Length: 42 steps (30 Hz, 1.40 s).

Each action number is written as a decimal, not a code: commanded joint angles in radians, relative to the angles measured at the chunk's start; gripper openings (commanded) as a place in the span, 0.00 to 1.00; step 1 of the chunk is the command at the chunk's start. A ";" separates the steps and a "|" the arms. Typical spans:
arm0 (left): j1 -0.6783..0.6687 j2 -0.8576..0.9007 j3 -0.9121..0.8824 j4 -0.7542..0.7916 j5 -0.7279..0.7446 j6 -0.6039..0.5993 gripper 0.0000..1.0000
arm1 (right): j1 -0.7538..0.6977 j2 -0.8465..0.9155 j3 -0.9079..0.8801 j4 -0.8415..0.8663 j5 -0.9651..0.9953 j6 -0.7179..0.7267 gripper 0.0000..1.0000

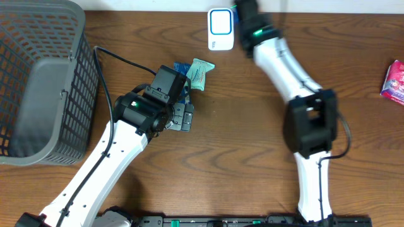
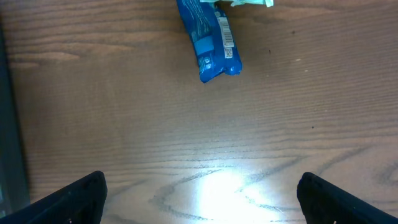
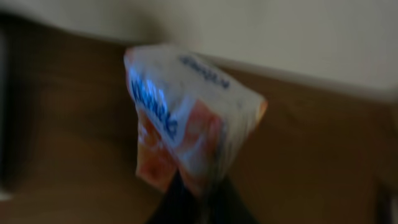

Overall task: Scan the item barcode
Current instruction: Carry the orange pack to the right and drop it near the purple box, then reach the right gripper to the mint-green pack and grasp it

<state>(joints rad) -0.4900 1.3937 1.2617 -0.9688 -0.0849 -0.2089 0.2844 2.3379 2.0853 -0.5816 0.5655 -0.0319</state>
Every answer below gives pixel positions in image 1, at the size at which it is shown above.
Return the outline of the teal wet wipes packet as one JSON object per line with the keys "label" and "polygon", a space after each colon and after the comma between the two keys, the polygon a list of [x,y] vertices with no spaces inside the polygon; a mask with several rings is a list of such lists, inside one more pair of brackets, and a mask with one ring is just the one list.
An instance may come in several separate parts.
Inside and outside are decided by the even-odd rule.
{"label": "teal wet wipes packet", "polygon": [[186,76],[191,81],[191,89],[192,90],[205,90],[206,83],[206,74],[207,72],[213,70],[215,65],[203,61],[201,59],[194,58],[193,63],[191,64]]}

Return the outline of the blue snack packet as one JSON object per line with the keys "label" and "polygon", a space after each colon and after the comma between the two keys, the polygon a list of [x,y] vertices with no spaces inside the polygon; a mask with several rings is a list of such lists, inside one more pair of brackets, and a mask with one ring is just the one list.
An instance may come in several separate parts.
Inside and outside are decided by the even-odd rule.
{"label": "blue snack packet", "polygon": [[[185,62],[174,62],[174,69],[183,75],[187,74],[190,67],[191,67],[191,65],[188,63],[185,63]],[[191,103],[191,98],[189,96],[190,84],[191,84],[191,80],[189,78],[187,78],[187,81],[184,83],[184,87],[183,87],[180,97],[178,99],[179,103],[182,103],[182,104]]]}

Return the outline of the purple sanitary pad pack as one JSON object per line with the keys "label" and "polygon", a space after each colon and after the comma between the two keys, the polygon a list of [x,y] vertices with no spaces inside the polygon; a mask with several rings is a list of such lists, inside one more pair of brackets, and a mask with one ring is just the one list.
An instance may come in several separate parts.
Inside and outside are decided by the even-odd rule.
{"label": "purple sanitary pad pack", "polygon": [[388,68],[380,95],[403,105],[403,62],[395,60]]}

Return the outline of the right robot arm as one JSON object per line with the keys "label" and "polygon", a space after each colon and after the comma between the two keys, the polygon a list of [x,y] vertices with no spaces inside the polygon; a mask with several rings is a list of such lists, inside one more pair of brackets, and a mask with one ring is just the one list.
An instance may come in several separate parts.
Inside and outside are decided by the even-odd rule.
{"label": "right robot arm", "polygon": [[237,0],[242,48],[269,77],[286,104],[283,139],[299,177],[298,212],[305,224],[332,226],[328,167],[337,134],[337,101],[308,75],[290,51],[283,32],[258,11],[255,0]]}

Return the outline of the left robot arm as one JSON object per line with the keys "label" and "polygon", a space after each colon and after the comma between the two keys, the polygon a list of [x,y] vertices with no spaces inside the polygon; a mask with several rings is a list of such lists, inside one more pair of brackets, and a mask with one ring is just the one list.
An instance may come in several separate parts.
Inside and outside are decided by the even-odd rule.
{"label": "left robot arm", "polygon": [[133,219],[112,207],[98,215],[125,169],[165,129],[189,131],[194,106],[188,98],[165,94],[120,96],[114,121],[66,188],[39,215],[23,213],[17,226],[132,226]]}

